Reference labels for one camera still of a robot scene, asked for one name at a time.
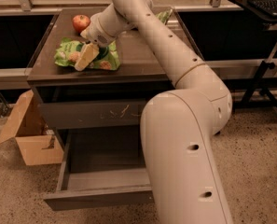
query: desk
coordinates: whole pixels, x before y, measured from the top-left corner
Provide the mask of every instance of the desk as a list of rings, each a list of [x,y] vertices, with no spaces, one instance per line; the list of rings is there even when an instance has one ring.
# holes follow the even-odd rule
[[[144,39],[137,31],[118,37],[121,65],[115,72],[54,64],[63,37],[81,40],[71,19],[103,9],[64,9],[28,76],[39,110],[64,148],[58,187],[45,198],[53,210],[153,202],[140,114],[148,99],[173,87]],[[188,43],[179,23],[171,29]]]
[[[271,17],[262,11],[250,6],[247,3],[247,0],[229,0],[230,2],[237,4],[238,6],[244,8],[245,10],[248,10],[249,12],[257,15],[261,22],[264,23],[266,26],[266,29],[268,30],[277,30],[277,18]],[[254,93],[254,91],[258,88],[261,88],[260,94],[261,95],[267,95],[269,99],[272,101],[272,103],[277,107],[277,99],[274,97],[274,95],[270,92],[269,88],[265,86],[260,81],[262,80],[264,74],[268,69],[273,69],[275,66],[275,63],[272,61],[274,55],[277,51],[277,42],[274,44],[274,47],[269,55],[269,57],[266,58],[265,61],[263,61],[260,66],[258,67],[256,74],[252,80],[252,83],[248,87],[247,91],[245,92],[243,98],[242,98],[242,106],[247,106],[249,104],[249,101]]]

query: red apple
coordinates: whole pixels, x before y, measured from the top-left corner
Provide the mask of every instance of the red apple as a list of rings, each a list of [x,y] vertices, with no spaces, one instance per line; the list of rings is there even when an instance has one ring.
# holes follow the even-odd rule
[[[75,15],[72,20],[73,27],[79,34],[90,25],[90,18],[85,15]]]

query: terrazzo floor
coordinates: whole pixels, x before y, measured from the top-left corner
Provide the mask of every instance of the terrazzo floor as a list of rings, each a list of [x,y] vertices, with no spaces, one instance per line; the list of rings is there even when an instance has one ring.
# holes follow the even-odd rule
[[[276,109],[235,110],[212,147],[234,223],[277,224]],[[55,190],[59,169],[25,166],[13,139],[0,145],[0,224],[159,223],[154,204],[53,212],[43,196]]]

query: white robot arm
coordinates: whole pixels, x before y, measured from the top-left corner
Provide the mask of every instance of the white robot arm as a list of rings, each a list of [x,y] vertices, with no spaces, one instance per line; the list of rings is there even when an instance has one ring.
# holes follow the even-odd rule
[[[230,92],[150,7],[150,0],[113,0],[92,18],[87,38],[105,47],[136,27],[175,87],[147,103],[140,124],[160,223],[232,223],[210,143],[229,120]]]

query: open cardboard box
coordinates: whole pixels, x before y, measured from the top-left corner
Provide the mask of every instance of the open cardboard box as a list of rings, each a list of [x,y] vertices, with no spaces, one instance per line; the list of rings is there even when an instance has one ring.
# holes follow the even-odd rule
[[[23,93],[0,133],[0,144],[15,138],[26,165],[61,163],[63,150],[54,134],[43,134],[46,123],[32,91]]]

